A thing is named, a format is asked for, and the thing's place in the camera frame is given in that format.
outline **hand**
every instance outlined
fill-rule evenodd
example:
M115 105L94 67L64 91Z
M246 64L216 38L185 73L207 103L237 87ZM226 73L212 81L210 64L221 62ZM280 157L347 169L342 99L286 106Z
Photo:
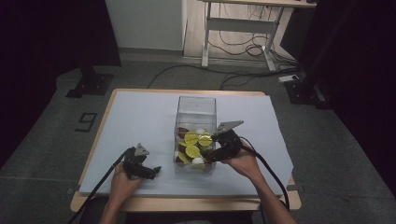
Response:
M116 166L113 179L111 180L111 191L109 200L121 205L126 199L134 194L134 191L142 183L143 178L130 180L122 167L122 163Z
M248 145L244 141L242 141L242 143L245 147L248 147ZM238 155L231 159L223 160L221 162L229 164L235 169L238 174L246 176L250 180L262 177L262 172L260 171L260 167L257 163L256 157L242 148Z

